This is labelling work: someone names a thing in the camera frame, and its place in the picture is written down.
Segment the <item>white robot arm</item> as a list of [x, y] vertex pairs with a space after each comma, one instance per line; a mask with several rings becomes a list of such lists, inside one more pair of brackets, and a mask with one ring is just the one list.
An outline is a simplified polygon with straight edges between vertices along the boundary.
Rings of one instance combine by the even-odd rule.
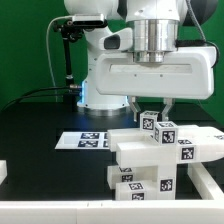
[[200, 28], [218, 0], [64, 0], [87, 40], [88, 75], [80, 106], [118, 109], [136, 97], [207, 99], [214, 91], [216, 46], [180, 40]]

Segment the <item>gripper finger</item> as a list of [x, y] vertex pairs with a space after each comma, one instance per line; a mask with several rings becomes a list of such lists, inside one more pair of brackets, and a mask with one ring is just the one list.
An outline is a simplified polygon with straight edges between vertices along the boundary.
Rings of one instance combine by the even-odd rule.
[[168, 121], [169, 120], [169, 112], [171, 111], [172, 107], [175, 104], [175, 99], [174, 98], [164, 98], [163, 103], [164, 103], [164, 109], [161, 113], [162, 120]]
[[137, 98], [135, 96], [129, 96], [128, 97], [128, 103], [130, 105], [130, 108], [133, 112], [133, 119], [134, 121], [138, 120], [138, 113], [141, 111], [140, 106], [137, 102]]

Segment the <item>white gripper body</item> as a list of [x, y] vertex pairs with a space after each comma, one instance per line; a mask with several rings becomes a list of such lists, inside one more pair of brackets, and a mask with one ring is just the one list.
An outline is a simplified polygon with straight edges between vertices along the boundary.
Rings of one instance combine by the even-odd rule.
[[214, 47], [180, 47], [162, 63], [135, 63], [131, 53], [102, 54], [96, 64], [100, 94], [207, 99], [214, 92]]

